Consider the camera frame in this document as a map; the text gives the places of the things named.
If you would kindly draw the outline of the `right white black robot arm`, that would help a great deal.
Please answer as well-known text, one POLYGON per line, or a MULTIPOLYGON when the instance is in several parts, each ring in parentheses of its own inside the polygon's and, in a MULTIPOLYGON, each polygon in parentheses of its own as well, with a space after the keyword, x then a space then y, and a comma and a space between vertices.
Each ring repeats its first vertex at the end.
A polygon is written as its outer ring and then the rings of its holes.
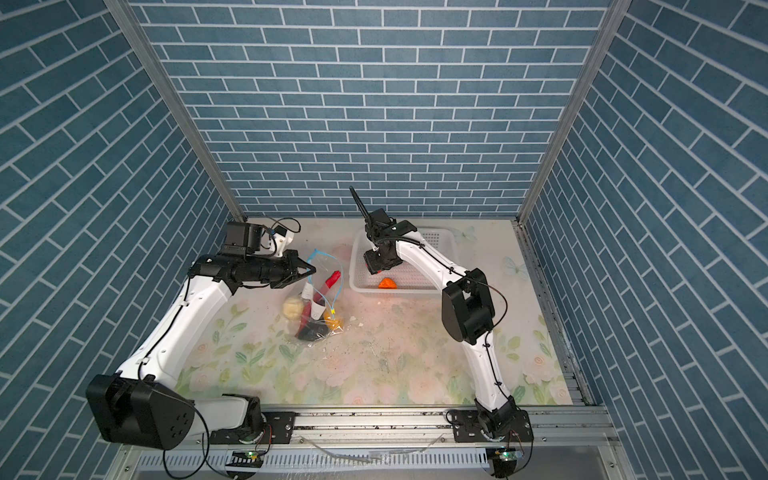
POLYGON ((417 232, 370 239, 364 254, 370 273, 381 273, 402 263, 417 269, 441 292, 441 321, 449 336, 460 343, 474 387, 474 402, 481 431, 491 440, 534 439, 528 412, 517 405, 503 382, 494 346, 495 307, 484 273, 459 266, 417 232))

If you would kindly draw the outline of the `black avocado toy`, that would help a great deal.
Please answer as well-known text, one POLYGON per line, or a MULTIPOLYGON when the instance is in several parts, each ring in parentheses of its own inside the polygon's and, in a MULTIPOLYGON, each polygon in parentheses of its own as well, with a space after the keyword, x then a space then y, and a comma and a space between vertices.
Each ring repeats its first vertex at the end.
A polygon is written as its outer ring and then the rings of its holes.
POLYGON ((306 342, 314 342, 325 338, 330 329, 324 321, 309 321, 302 324, 296 333, 296 338, 306 342))

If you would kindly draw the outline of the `cream white bun toy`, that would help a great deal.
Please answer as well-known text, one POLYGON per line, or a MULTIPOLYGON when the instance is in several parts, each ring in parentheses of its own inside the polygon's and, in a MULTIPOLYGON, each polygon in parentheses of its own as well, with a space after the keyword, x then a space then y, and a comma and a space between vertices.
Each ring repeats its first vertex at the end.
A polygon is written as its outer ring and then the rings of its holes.
POLYGON ((282 304, 282 315, 288 321, 300 321, 303 316, 305 301, 300 296, 289 296, 282 304))

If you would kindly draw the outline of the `clear zip top bag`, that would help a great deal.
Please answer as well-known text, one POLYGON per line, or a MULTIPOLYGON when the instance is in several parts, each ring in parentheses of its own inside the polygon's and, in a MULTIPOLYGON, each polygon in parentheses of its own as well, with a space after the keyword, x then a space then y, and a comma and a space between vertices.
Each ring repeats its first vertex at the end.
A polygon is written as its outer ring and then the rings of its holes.
POLYGON ((285 299, 282 316, 297 341, 313 343, 344 329, 340 300, 345 271, 337 257, 317 249, 307 262, 315 272, 301 280, 285 299))

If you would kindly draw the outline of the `red chili pepper toy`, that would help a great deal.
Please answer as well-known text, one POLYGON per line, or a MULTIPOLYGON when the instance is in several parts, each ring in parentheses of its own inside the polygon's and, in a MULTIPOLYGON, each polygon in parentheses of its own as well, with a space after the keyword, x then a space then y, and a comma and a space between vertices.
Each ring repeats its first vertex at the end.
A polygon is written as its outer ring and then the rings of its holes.
POLYGON ((328 298, 331 289, 341 280, 342 272, 334 271, 319 288, 316 288, 310 280, 307 281, 301 293, 301 298, 305 301, 303 316, 300 320, 300 326, 309 321, 324 321, 326 311, 336 311, 336 298, 328 298))

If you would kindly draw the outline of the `yellow potato toy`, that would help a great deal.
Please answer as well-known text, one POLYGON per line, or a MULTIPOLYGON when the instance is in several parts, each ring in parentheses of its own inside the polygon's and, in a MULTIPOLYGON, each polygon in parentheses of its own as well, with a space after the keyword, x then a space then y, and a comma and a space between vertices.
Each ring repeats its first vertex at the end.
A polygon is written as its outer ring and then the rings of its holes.
POLYGON ((343 329, 343 319, 334 311, 326 311, 324 321, 330 332, 338 332, 343 329))

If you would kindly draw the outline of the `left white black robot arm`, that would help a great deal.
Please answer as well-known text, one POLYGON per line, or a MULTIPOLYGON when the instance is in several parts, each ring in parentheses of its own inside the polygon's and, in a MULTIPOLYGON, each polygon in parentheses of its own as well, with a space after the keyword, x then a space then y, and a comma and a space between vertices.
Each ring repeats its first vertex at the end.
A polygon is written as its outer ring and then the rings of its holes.
POLYGON ((171 450, 187 437, 222 431, 259 441, 265 420, 255 397, 225 394, 193 401, 175 392, 183 366, 219 309, 240 288, 281 289, 315 273, 295 250, 279 257, 198 258, 163 319, 111 375, 95 376, 86 398, 101 437, 111 443, 171 450))

